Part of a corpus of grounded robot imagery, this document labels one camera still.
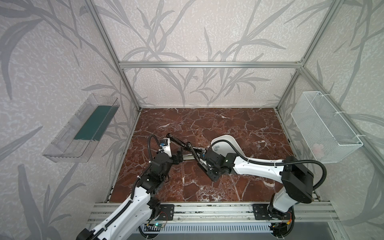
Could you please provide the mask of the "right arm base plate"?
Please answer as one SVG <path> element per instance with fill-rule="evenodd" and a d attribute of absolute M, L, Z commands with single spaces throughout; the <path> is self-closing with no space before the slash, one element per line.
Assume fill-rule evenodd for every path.
<path fill-rule="evenodd" d="M 295 219 L 293 207 L 283 213 L 270 207 L 270 204 L 253 204 L 252 211 L 255 220 L 289 222 Z"/>

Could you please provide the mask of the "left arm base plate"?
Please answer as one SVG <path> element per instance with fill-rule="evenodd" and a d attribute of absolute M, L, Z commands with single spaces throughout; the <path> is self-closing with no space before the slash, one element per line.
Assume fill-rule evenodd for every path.
<path fill-rule="evenodd" d="M 153 209 L 150 220 L 156 221 L 172 221 L 174 219 L 175 205 L 160 204 Z"/>

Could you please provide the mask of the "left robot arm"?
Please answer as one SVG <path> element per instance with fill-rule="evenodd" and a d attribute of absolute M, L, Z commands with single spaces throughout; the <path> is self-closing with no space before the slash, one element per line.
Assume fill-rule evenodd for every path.
<path fill-rule="evenodd" d="M 183 153 L 158 152 L 150 165 L 138 176 L 127 199 L 92 230 L 83 229 L 77 240 L 126 240 L 145 221 L 160 214 L 160 201 L 155 199 L 173 165 L 183 161 Z"/>

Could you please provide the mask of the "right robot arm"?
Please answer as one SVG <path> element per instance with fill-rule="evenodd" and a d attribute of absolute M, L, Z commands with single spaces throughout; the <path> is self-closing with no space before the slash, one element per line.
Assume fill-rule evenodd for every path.
<path fill-rule="evenodd" d="M 247 158 L 235 150 L 225 155 L 209 150 L 198 157 L 200 167 L 212 181 L 222 175 L 249 175 L 273 180 L 283 185 L 269 203 L 270 215 L 283 215 L 295 204 L 310 204 L 312 192 L 327 177 L 327 168 L 315 160 L 297 160 L 289 156 L 284 160 Z"/>

